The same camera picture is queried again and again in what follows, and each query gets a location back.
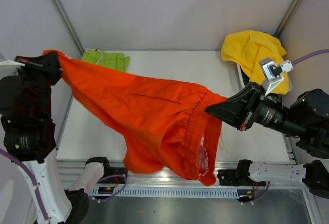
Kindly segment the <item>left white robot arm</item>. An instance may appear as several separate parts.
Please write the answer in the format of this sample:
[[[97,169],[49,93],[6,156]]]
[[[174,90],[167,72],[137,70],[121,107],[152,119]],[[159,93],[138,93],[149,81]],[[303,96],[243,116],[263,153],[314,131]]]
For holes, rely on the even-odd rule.
[[[51,87],[61,79],[56,51],[39,57],[17,56],[1,63],[1,124],[5,150],[29,185],[37,223],[80,223],[98,182],[112,176],[105,157],[87,160],[83,173],[64,189],[57,166]]]

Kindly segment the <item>lime green shorts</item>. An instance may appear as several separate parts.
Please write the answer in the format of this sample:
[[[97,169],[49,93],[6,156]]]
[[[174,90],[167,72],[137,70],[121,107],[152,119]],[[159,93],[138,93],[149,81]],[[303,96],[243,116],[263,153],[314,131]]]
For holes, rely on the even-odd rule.
[[[126,72],[130,57],[123,52],[108,53],[101,49],[85,49],[82,61],[110,69]]]

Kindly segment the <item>orange shorts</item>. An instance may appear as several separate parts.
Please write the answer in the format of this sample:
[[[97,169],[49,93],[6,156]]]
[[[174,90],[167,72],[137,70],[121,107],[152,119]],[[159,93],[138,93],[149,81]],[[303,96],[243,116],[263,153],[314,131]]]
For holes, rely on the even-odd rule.
[[[196,83],[137,76],[61,51],[57,55],[75,99],[124,137],[129,171],[151,174],[168,167],[183,179],[216,183],[222,121],[206,108],[225,97]]]

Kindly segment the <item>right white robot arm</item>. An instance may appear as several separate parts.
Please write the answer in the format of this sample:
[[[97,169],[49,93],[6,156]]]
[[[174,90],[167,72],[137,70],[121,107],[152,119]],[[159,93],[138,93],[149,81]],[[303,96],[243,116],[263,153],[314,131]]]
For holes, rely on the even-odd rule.
[[[246,131],[257,123],[297,138],[296,145],[316,157],[311,163],[274,165],[242,159],[235,170],[219,170],[221,185],[269,186],[270,182],[295,182],[321,198],[328,198],[328,94],[313,89],[301,94],[289,108],[265,95],[265,89],[250,82],[225,102],[208,106],[206,113],[237,130]]]

